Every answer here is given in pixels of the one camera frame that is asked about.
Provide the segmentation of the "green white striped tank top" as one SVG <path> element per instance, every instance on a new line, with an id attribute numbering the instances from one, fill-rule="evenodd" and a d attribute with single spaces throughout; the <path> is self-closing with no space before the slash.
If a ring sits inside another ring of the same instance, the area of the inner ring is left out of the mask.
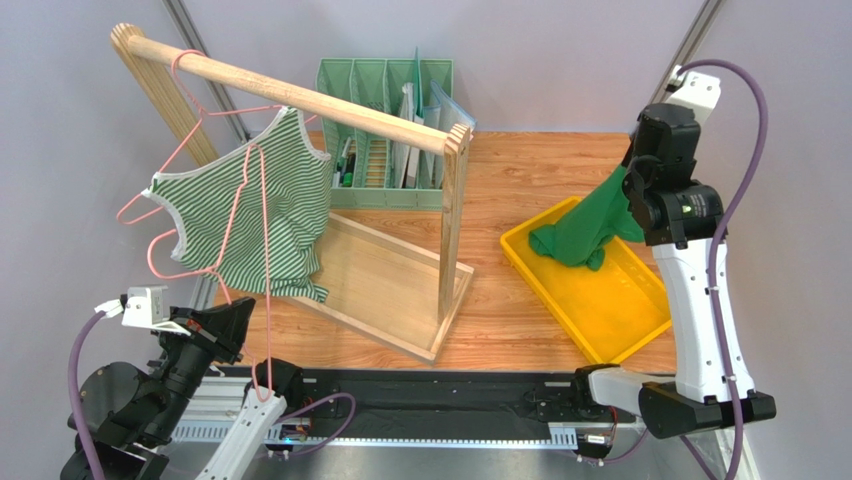
<path id="1" fill-rule="evenodd" d="M 176 226 L 173 260 L 214 267 L 227 287 L 326 300 L 312 277 L 329 221 L 334 163 L 313 146 L 303 113 L 284 107 L 252 143 L 183 173 L 156 173 L 143 196 Z"/>

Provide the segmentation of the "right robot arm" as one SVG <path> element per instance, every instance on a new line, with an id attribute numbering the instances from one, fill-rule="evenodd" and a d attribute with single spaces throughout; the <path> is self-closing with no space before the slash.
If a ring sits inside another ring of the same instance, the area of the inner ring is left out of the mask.
<path id="1" fill-rule="evenodd" d="M 667 91 L 638 116 L 622 190 L 663 278 L 677 370 L 664 380 L 598 364 L 578 369 L 573 382 L 578 407 L 630 413 L 659 439 L 741 431 L 777 414 L 774 398 L 756 389 L 748 371 L 730 306 L 725 238 L 736 205 L 693 176 L 720 82 L 698 61 L 674 69 Z"/>

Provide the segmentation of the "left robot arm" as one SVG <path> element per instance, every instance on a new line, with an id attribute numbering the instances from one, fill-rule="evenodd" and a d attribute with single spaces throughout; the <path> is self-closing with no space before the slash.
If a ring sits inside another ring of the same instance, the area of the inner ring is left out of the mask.
<path id="1" fill-rule="evenodd" d="M 102 318 L 136 312 L 132 302 L 123 295 L 96 307 L 72 346 L 68 425 L 77 437 L 61 470 L 63 479 L 160 478 L 169 459 L 158 447 L 171 442 L 210 366 L 240 359 L 256 305 L 255 299 L 242 297 L 204 310 L 173 307 L 169 317 L 177 330 L 158 334 L 164 357 L 153 372 L 113 362 L 79 381 L 79 357 L 88 333 Z M 202 479 L 241 478 L 277 420 L 302 405 L 301 368 L 271 358 L 253 372 L 237 419 L 200 473 Z"/>

